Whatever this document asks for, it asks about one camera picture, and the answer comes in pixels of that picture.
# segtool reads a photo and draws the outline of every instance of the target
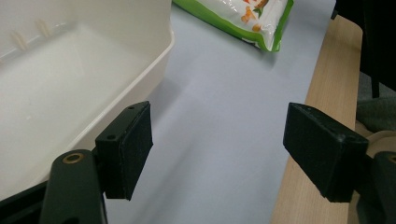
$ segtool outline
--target wooden surface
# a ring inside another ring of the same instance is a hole
[[[360,74],[359,26],[340,16],[330,22],[305,103],[355,127]],[[329,203],[289,157],[277,196],[273,224],[344,224],[348,203]]]

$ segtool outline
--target gray cloth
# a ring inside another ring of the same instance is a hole
[[[356,119],[373,133],[396,131],[396,97],[358,101]]]

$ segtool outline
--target table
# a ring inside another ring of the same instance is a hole
[[[296,1],[278,53],[172,6],[176,44],[148,98],[153,142],[130,202],[109,223],[269,223],[289,154],[289,102],[303,103],[334,1]]]

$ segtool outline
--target green and white bag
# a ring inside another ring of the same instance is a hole
[[[195,17],[258,48],[279,51],[293,0],[173,0]]]

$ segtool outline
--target white plastic bin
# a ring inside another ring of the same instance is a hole
[[[0,1],[0,200],[42,182],[163,78],[171,0]]]

